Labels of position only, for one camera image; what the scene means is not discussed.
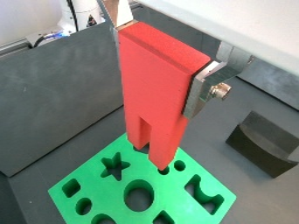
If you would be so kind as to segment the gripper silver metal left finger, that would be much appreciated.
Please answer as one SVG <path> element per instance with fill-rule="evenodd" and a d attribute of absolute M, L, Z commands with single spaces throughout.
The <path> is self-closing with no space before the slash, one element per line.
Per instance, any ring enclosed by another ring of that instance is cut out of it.
<path fill-rule="evenodd" d="M 97 0 L 97 4 L 110 30 L 118 31 L 136 22 L 128 0 Z"/>

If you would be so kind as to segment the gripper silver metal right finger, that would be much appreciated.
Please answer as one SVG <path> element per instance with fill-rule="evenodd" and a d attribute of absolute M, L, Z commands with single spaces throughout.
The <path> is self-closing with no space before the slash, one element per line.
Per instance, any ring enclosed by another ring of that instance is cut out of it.
<path fill-rule="evenodd" d="M 225 81 L 243 72 L 252 60 L 253 56 L 248 52 L 225 42 L 220 42 L 216 59 L 190 79 L 181 111 L 186 119 L 192 119 L 198 114 L 209 99 L 224 100 L 227 98 L 231 86 Z"/>

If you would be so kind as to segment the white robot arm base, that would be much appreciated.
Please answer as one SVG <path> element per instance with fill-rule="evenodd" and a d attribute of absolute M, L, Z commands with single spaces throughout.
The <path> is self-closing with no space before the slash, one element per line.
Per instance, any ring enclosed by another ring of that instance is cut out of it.
<path fill-rule="evenodd" d="M 100 16 L 97 0 L 60 0 L 60 10 L 58 27 L 66 33 L 81 31 L 105 21 Z"/>

